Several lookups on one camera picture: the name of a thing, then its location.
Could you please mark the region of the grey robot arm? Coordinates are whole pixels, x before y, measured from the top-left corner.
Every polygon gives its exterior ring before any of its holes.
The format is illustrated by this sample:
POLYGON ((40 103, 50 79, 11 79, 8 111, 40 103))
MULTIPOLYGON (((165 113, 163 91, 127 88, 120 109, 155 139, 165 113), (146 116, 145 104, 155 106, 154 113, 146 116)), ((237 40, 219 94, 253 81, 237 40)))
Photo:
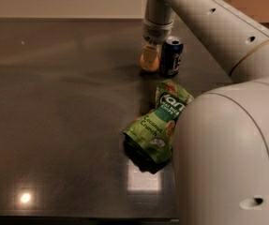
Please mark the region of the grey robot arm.
POLYGON ((269 29, 222 0, 147 0, 144 36, 179 17, 232 79, 174 132, 180 225, 269 225, 269 29))

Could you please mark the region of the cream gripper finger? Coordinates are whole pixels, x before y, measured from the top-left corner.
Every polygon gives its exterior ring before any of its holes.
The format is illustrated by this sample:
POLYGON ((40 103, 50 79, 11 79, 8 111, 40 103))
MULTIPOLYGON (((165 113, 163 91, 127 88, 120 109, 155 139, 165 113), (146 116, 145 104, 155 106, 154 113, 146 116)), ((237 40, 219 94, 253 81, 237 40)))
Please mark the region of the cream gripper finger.
POLYGON ((145 44, 143 47, 142 56, 146 61, 154 62, 158 56, 158 47, 154 44, 145 44))

